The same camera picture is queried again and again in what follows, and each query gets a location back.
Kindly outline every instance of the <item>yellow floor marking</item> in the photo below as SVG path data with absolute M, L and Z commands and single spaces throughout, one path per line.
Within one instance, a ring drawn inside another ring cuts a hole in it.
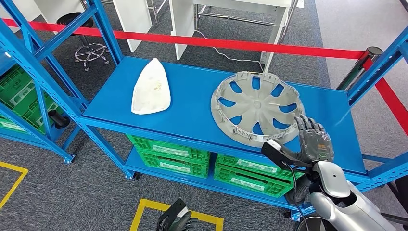
M 6 196 L 0 202 L 0 209 L 1 209 L 3 207 L 3 205 L 7 202 L 7 200 L 10 198 L 10 196 L 12 195 L 14 190 L 17 188 L 17 186 L 20 184 L 20 182 L 23 180 L 23 178 L 26 176 L 26 174 L 28 172 L 28 169 L 25 169 L 25 168 L 19 167 L 19 166 L 15 166 L 15 165 L 11 165 L 11 164 L 1 162 L 1 161 L 0 161 L 0 167 L 5 167 L 5 168 L 8 168 L 8 169 L 17 171 L 17 172 L 21 172 L 20 177 L 17 179 L 17 181 L 12 186 L 12 188 L 8 191 Z
M 160 211 L 166 211 L 168 208 L 170 208 L 170 205 L 166 205 L 160 202 L 156 201 L 150 201 L 146 199 L 141 199 L 138 205 L 138 209 L 136 210 L 135 217 L 133 219 L 132 225 L 130 226 L 130 231 L 137 231 L 141 216 L 143 214 L 144 208 L 152 208 L 152 209 L 157 209 Z M 191 211 L 192 215 L 191 217 L 193 218 L 198 218 L 199 220 L 202 220 L 207 223 L 214 224 L 216 226 L 216 231 L 222 231 L 224 227 L 224 219 L 219 218 L 219 217 L 214 217 L 212 215 L 204 214 L 204 213 L 199 213 L 196 211 Z

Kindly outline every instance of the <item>caster wheel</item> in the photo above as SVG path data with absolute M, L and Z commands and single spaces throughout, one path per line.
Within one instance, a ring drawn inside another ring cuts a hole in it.
M 140 173 L 135 173 L 134 179 L 140 180 L 141 174 Z
M 290 212 L 283 213 L 283 217 L 284 217 L 284 218 L 290 218 L 290 217 L 291 217 L 291 213 L 290 213 Z

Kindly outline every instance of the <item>retractable belt barrier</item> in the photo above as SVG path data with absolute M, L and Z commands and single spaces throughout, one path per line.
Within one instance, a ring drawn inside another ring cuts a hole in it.
M 17 23 L 13 19 L 2 18 L 4 23 L 8 26 L 18 27 Z M 35 30 L 45 30 L 45 31 L 61 31 L 65 25 L 51 24 L 51 23 L 41 23 L 41 22 L 28 22 L 31 27 Z M 303 46 L 292 46 L 292 45 L 278 45 L 269 44 L 262 42 L 250 42 L 250 41 L 237 41 L 237 40 L 226 40 L 226 39 L 215 39 L 215 38 L 200 38 L 200 37 L 185 37 L 185 36 L 172 36 L 172 35 L 161 35 L 153 33 L 137 33 L 137 32 L 126 32 L 126 31 L 113 31 L 117 39 L 134 39 L 146 42 L 159 42 L 159 43 L 171 43 L 171 44 L 185 44 L 191 46 L 200 47 L 216 47 L 232 50 L 242 50 L 242 51 L 265 51 L 265 52 L 275 52 L 284 53 L 292 55 L 309 55 L 309 56 L 319 56 L 328 58 L 341 58 L 341 59 L 359 59 L 364 51 L 351 51 L 351 50 L 341 50 L 341 49 L 328 49 L 320 47 L 303 47 Z M 98 36 L 101 37 L 101 33 L 98 28 L 88 28 L 79 27 L 75 34 L 82 34 L 88 36 Z M 368 59 L 364 64 L 363 68 L 368 69 L 372 65 L 372 61 Z M 397 95 L 393 92 L 391 87 L 382 78 L 376 85 L 377 90 L 380 92 L 385 103 L 390 108 L 391 112 L 396 117 L 397 121 L 408 135 L 408 111 L 402 102 L 398 99 Z

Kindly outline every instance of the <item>black cable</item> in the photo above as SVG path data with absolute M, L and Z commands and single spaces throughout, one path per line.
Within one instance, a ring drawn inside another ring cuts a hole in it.
M 297 201 L 296 201 L 296 198 L 295 198 L 295 195 L 296 195 L 296 176 L 295 176 L 295 174 L 294 174 L 294 171 L 293 171 L 292 167 L 291 167 L 289 164 L 287 164 L 287 163 L 284 163 L 284 164 L 285 164 L 287 167 L 289 167 L 289 169 L 290 169 L 291 172 L 292 172 L 292 176 L 293 176 L 293 201 L 294 201 L 294 205 L 295 205 L 296 208 L 299 210 L 300 215 L 301 215 L 302 218 L 303 218 L 303 222 L 305 223 L 306 230 L 309 231 L 309 226 L 308 226 L 307 223 L 306 223 L 305 215 L 303 214 L 303 211 L 300 209 L 299 205 L 297 204 Z

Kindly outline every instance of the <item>white label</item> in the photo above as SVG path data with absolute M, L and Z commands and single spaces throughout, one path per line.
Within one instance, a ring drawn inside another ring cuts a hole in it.
M 3 121 L 1 121 L 0 123 L 3 125 L 3 127 L 6 127 L 6 128 L 11 128 L 11 129 L 19 130 L 19 131 L 25 131 L 22 127 L 18 126 L 17 124 L 11 124 L 7 122 L 3 122 Z
M 262 186 L 262 185 L 253 184 L 253 183 L 246 182 L 246 181 L 243 181 L 243 180 L 234 178 L 234 177 L 231 178 L 230 181 L 233 182 L 233 183 L 236 183 L 236 184 L 240 184 L 240 185 L 243 185 L 243 186 L 251 187 L 251 188 L 256 189 L 256 190 L 261 190 L 261 191 L 263 191 L 263 190 L 265 189 L 265 187 Z
M 160 162 L 160 166 L 165 167 L 165 168 L 169 168 L 169 169 L 173 169 L 173 170 L 177 170 L 177 171 L 180 171 L 180 172 L 188 172 L 188 173 L 191 172 L 189 167 L 180 167 L 180 166 L 170 165 L 168 163 L 163 163 L 163 162 Z
M 162 146 L 153 145 L 153 150 L 156 152 L 173 154 L 173 155 L 181 155 L 181 156 L 189 156 L 189 152 L 185 150 L 178 150 L 173 148 L 166 148 Z
M 242 165 L 242 166 L 247 166 L 247 167 L 250 167 L 250 168 L 259 169 L 259 170 L 262 170 L 262 171 L 265 171 L 265 172 L 276 173 L 276 172 L 278 171 L 278 169 L 275 168 L 275 167 L 270 167 L 270 166 L 266 166 L 266 165 L 260 165 L 260 164 L 257 164 L 257 163 L 249 162 L 249 161 L 247 161 L 247 160 L 241 160 L 241 159 L 239 159 L 239 160 L 237 161 L 237 164 Z
M 29 83 L 27 83 L 23 89 L 21 89 L 16 95 L 14 95 L 13 98 L 11 98 L 9 101 L 16 106 L 21 100 L 24 99 L 25 96 L 27 96 L 34 88 L 36 85 L 34 84 L 34 81 L 31 80 Z

